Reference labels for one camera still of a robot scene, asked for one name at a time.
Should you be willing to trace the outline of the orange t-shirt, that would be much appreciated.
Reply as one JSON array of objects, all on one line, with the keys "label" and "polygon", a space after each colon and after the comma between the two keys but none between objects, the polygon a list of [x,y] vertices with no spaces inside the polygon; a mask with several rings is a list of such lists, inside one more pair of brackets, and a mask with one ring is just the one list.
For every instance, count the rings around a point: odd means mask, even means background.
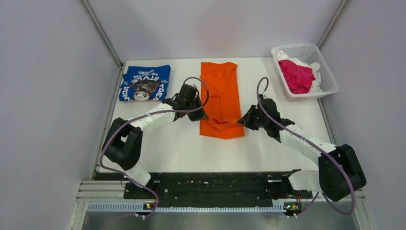
[{"label": "orange t-shirt", "polygon": [[237,122],[242,118],[237,83],[237,64],[201,63],[201,80],[209,92],[202,92],[207,120],[200,122],[200,135],[212,138],[231,139],[245,135],[244,128]]}]

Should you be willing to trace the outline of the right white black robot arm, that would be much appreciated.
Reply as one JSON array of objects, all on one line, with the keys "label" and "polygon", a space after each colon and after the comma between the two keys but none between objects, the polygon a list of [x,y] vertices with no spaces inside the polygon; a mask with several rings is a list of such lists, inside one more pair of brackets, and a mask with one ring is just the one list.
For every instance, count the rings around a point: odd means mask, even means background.
[{"label": "right white black robot arm", "polygon": [[281,144],[295,149],[311,160],[315,171],[293,170],[284,176],[281,192],[294,197],[301,190],[321,192],[332,201],[339,201],[367,184],[366,177],[354,149],[337,146],[304,132],[294,121],[282,118],[273,99],[260,99],[238,120],[251,129],[263,128],[267,135]]}]

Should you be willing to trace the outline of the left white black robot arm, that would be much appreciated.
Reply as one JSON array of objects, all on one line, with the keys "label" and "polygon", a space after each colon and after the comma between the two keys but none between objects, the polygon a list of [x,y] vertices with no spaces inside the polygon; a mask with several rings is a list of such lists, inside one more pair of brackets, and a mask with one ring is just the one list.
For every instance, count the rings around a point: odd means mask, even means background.
[{"label": "left white black robot arm", "polygon": [[140,197],[150,197],[154,190],[149,182],[151,175],[140,162],[143,136],[184,116],[191,121],[208,117],[199,90],[193,85],[183,84],[174,97],[165,99],[136,118],[113,120],[101,150],[99,166],[134,182],[135,192]]}]

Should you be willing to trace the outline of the blue folded printed t-shirt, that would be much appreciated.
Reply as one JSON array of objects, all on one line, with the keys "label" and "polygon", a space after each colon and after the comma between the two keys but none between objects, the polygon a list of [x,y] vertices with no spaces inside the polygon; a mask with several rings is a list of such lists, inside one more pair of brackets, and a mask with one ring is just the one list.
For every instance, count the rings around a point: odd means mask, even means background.
[{"label": "blue folded printed t-shirt", "polygon": [[129,66],[123,75],[118,99],[131,101],[163,101],[169,87],[171,67]]}]

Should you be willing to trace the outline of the pink t-shirt in basket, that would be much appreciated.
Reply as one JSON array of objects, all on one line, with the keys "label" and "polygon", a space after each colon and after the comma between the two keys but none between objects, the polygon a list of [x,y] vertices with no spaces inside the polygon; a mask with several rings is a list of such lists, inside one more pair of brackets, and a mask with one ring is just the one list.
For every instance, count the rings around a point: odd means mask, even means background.
[{"label": "pink t-shirt in basket", "polygon": [[286,59],[278,61],[278,64],[291,93],[309,93],[315,86],[316,77],[312,68],[295,64]]}]

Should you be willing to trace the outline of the white cloth in basket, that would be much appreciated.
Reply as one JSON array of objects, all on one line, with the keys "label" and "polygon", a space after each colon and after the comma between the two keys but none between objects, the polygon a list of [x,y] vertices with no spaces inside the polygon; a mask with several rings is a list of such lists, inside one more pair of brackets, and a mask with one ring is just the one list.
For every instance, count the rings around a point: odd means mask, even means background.
[{"label": "white cloth in basket", "polygon": [[277,61],[286,59],[286,60],[290,60],[290,61],[294,62],[295,64],[303,65],[303,66],[312,68],[313,73],[314,73],[314,75],[316,77],[316,80],[314,81],[315,86],[312,87],[312,89],[311,89],[311,91],[309,93],[320,92],[321,74],[319,72],[319,70],[320,70],[320,64],[319,63],[317,63],[317,62],[312,63],[312,64],[304,63],[304,62],[300,61],[297,58],[289,57],[284,51],[278,50],[278,49],[273,53],[273,55],[275,55]]}]

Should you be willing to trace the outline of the white plastic mesh basket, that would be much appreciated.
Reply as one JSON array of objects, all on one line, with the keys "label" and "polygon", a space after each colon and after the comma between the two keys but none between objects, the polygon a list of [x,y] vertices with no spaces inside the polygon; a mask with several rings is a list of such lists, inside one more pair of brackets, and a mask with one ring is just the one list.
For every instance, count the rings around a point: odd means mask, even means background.
[{"label": "white plastic mesh basket", "polygon": [[[317,45],[301,43],[275,46],[271,49],[271,53],[287,100],[297,101],[307,98],[321,98],[338,92],[339,87],[337,81]],[[302,94],[294,94],[291,92],[279,65],[279,61],[282,59],[293,61],[295,64],[299,64],[303,67],[316,69],[314,71],[316,82],[312,85],[315,89]]]}]

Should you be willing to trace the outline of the right aluminium frame post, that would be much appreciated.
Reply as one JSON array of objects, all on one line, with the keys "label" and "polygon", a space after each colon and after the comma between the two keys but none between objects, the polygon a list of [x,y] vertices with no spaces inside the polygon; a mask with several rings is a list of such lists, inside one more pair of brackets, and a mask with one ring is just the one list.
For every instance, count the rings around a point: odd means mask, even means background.
[{"label": "right aluminium frame post", "polygon": [[334,30],[336,24],[338,23],[340,17],[342,16],[342,14],[345,12],[345,10],[347,9],[348,5],[352,2],[352,0],[341,0],[340,4],[337,8],[337,10],[335,11],[334,15],[332,16],[328,26],[326,27],[325,31],[323,32],[321,38],[319,39],[318,43],[317,43],[317,47],[319,49],[322,49],[323,46],[325,45],[326,41],[328,40],[328,38],[330,37],[332,31]]}]

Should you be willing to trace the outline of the aluminium frame post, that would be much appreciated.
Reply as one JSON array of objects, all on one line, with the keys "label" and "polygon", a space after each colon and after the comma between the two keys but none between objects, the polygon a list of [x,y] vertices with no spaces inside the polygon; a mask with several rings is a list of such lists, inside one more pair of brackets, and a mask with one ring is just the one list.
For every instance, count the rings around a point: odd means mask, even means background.
[{"label": "aluminium frame post", "polygon": [[88,15],[92,25],[96,29],[96,32],[98,33],[101,41],[103,42],[105,48],[107,49],[109,55],[113,59],[114,63],[116,66],[121,69],[123,66],[123,62],[119,58],[116,50],[113,47],[112,42],[110,41],[106,31],[104,30],[104,27],[102,23],[100,22],[94,8],[92,7],[91,3],[89,0],[79,0],[79,2],[82,4],[84,11]]},{"label": "aluminium frame post", "polygon": [[336,24],[338,23],[340,17],[342,16],[342,14],[345,12],[345,10],[347,9],[348,5],[352,2],[352,0],[341,0],[340,4],[337,8],[337,10],[335,11],[334,15],[332,16],[328,26],[326,27],[325,31],[323,32],[321,38],[319,39],[318,43],[317,43],[317,47],[319,49],[322,49],[323,46],[325,45],[326,41],[328,40],[328,38],[330,37],[332,31],[334,30]]}]

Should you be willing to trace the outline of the left aluminium frame post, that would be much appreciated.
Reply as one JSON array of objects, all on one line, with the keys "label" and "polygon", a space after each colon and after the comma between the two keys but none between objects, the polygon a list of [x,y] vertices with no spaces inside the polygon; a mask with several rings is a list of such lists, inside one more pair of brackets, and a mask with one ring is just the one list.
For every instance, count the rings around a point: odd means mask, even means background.
[{"label": "left aluminium frame post", "polygon": [[102,23],[100,22],[94,8],[92,7],[91,3],[89,0],[79,0],[79,2],[82,4],[84,11],[88,15],[92,25],[96,29],[96,32],[98,33],[101,41],[103,42],[105,48],[107,49],[109,55],[113,59],[114,63],[116,66],[121,69],[123,66],[123,62],[119,58],[116,50],[113,47],[112,42],[110,41],[106,31],[104,30],[104,27]]}]

